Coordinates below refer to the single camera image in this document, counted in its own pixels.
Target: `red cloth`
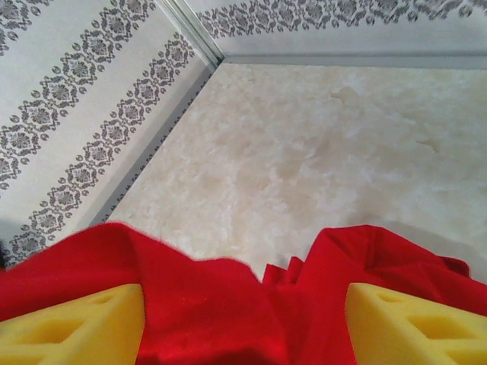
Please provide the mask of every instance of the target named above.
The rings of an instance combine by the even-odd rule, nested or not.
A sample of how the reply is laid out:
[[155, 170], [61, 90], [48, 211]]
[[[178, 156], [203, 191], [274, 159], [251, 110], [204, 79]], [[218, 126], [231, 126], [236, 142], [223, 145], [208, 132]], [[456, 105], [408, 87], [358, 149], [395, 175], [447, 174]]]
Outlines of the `red cloth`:
[[0, 320], [126, 283], [144, 289], [138, 365], [355, 363], [344, 303], [367, 282], [487, 315], [468, 267], [383, 228], [323, 230], [305, 262], [260, 283], [232, 259], [193, 261], [122, 224], [80, 232], [0, 273]]

